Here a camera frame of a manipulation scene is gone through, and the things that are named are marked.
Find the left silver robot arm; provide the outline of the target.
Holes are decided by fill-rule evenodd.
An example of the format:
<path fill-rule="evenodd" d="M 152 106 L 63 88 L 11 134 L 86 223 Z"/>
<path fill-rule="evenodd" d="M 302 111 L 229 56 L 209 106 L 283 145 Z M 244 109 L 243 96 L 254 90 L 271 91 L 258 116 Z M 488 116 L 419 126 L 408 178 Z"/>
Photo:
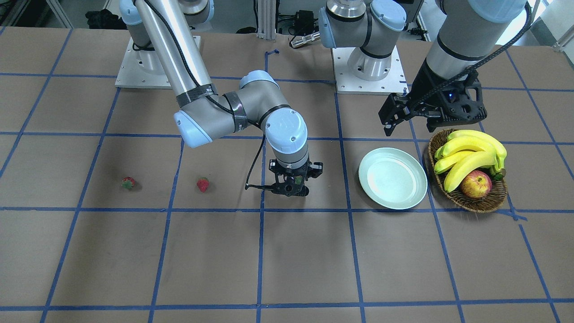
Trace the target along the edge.
<path fill-rule="evenodd" d="M 426 118 L 428 131 L 478 123 L 487 117 L 478 68 L 516 43 L 530 28 L 527 0 L 438 0 L 445 15 L 406 94 L 391 93 L 378 116 L 390 136 L 397 125 Z M 407 12 L 394 0 L 328 0 L 318 13 L 326 48 L 351 48 L 348 69 L 359 79 L 381 80 L 391 66 Z"/>

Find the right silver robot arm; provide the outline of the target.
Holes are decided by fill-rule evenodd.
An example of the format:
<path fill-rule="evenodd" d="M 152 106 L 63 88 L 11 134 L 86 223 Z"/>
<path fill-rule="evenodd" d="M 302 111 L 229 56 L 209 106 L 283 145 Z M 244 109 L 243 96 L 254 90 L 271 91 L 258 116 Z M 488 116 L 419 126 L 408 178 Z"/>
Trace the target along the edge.
<path fill-rule="evenodd" d="M 258 127 L 262 143 L 268 142 L 275 155 L 269 166 L 275 183 L 256 189 L 283 196 L 309 194 L 305 182 L 320 176 L 323 164 L 310 161 L 307 125 L 277 82 L 256 70 L 240 80 L 238 90 L 218 94 L 191 32 L 191 26 L 211 18 L 211 0 L 121 0 L 119 10 L 133 51 L 158 57 L 180 108 L 174 121 L 189 147 Z"/>

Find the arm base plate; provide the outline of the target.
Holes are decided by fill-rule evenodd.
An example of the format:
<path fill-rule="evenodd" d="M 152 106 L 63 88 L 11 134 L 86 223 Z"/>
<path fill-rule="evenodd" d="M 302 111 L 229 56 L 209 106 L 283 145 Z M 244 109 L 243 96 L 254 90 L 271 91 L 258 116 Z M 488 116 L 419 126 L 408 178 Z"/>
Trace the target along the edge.
<path fill-rule="evenodd" d="M 130 39 L 115 86 L 137 89 L 172 89 L 155 51 L 135 51 Z"/>
<path fill-rule="evenodd" d="M 408 93 L 396 47 L 383 59 L 368 57 L 360 48 L 333 48 L 333 68 L 338 94 L 389 95 Z"/>

